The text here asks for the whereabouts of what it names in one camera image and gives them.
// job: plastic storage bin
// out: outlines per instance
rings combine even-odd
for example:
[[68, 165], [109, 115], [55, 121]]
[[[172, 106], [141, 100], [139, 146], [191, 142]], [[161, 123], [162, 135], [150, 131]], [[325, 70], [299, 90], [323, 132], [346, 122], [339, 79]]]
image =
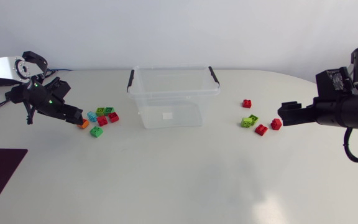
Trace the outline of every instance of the plastic storage bin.
[[127, 92], [146, 128], [201, 126], [220, 84], [211, 67], [135, 67]]

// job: toy building block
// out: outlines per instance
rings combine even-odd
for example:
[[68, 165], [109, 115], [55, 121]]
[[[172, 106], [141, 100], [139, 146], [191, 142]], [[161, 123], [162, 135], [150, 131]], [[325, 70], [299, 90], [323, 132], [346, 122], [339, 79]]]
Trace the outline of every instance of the toy building block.
[[104, 114], [105, 116], [107, 116], [107, 115], [109, 115], [109, 114], [111, 114], [111, 113], [114, 113], [114, 108], [105, 108], [105, 109], [103, 110], [103, 114]]
[[255, 129], [255, 132], [260, 134], [261, 136], [263, 136], [267, 131], [267, 127], [263, 126], [263, 125], [259, 125], [258, 128]]
[[249, 118], [252, 119], [252, 125], [254, 125], [259, 120], [259, 118], [253, 114], [250, 115]]
[[109, 114], [108, 116], [109, 116], [110, 121], [111, 121], [112, 123], [114, 123], [114, 122], [116, 122], [116, 121], [119, 120], [119, 117], [118, 117], [118, 115], [117, 115], [116, 112], [111, 113], [111, 114]]
[[273, 130], [277, 131], [281, 128], [283, 124], [281, 123], [280, 119], [275, 118], [270, 125], [272, 126]]
[[107, 124], [107, 119], [106, 116], [98, 116], [98, 118], [96, 118], [98, 120], [99, 125], [102, 127], [103, 125]]
[[86, 115], [88, 115], [90, 121], [96, 122], [96, 118], [98, 117], [98, 115], [96, 115], [95, 112], [90, 111]]
[[77, 126], [81, 129], [85, 129], [88, 125], [90, 125], [90, 122], [87, 119], [83, 119], [83, 121], [84, 123], [82, 125], [77, 124]]
[[104, 111], [104, 108], [98, 108], [98, 109], [96, 109], [96, 115], [98, 115], [98, 116], [103, 116], [103, 115], [104, 115], [103, 111]]
[[103, 133], [103, 129], [94, 127], [89, 133], [91, 133], [92, 136], [98, 138]]
[[251, 118], [242, 118], [241, 127], [249, 128], [251, 126], [252, 126], [252, 119]]
[[252, 102], [250, 100], [244, 100], [242, 101], [242, 107], [244, 108], [251, 108]]

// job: black container handle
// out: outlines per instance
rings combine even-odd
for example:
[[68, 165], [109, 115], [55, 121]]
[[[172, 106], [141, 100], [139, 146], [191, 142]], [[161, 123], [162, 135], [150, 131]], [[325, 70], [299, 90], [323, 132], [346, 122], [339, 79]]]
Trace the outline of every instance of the black container handle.
[[212, 75], [212, 77], [214, 78], [215, 82], [217, 82], [217, 83], [219, 84], [219, 86], [220, 86], [221, 84], [219, 83], [218, 78], [216, 78], [216, 75], [215, 75], [215, 73], [214, 73], [214, 70], [212, 69], [211, 66], [209, 66], [208, 68], [209, 68], [209, 71], [211, 72], [211, 75]]
[[130, 75], [129, 81], [128, 81], [127, 92], [128, 92], [129, 87], [132, 86], [132, 81], [134, 80], [134, 74], [135, 74], [135, 70], [132, 69], [131, 75]]

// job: white tabletop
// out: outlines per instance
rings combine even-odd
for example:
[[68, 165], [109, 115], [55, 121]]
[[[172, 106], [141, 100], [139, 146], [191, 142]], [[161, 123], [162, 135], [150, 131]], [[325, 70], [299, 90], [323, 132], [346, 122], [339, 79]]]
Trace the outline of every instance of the white tabletop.
[[[269, 126], [282, 102], [311, 104], [314, 83], [216, 70], [221, 93], [204, 126], [145, 129], [126, 94], [129, 74], [58, 73], [71, 86], [66, 103], [83, 115], [116, 109], [120, 120], [97, 139], [91, 127], [40, 114], [28, 126], [22, 105], [0, 108], [0, 147], [29, 150], [0, 195], [0, 223], [358, 223], [358, 164], [342, 148], [344, 128], [259, 136], [239, 124], [254, 114]], [[358, 155], [358, 131], [350, 144]]]

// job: green lego brick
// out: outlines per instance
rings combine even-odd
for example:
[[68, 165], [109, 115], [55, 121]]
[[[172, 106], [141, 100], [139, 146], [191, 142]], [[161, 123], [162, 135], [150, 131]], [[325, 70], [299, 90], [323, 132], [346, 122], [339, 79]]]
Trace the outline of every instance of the green lego brick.
[[103, 111], [104, 111], [104, 108], [98, 108], [98, 109], [96, 109], [96, 115], [98, 115], [98, 116], [103, 116], [103, 115], [104, 115]]
[[257, 116], [255, 116], [253, 114], [250, 115], [249, 118], [252, 119], [252, 125], [254, 125], [256, 122], [258, 122], [258, 119], [259, 119]]
[[252, 118], [242, 118], [241, 120], [241, 127], [243, 128], [249, 128], [252, 126]]
[[91, 133], [92, 136], [98, 138], [103, 133], [103, 129], [99, 127], [94, 127], [91, 131], [89, 131], [89, 133]]
[[114, 113], [114, 108], [105, 108], [105, 109], [103, 110], [103, 114], [104, 114], [105, 116], [108, 116], [108, 115], [111, 114], [111, 113]]

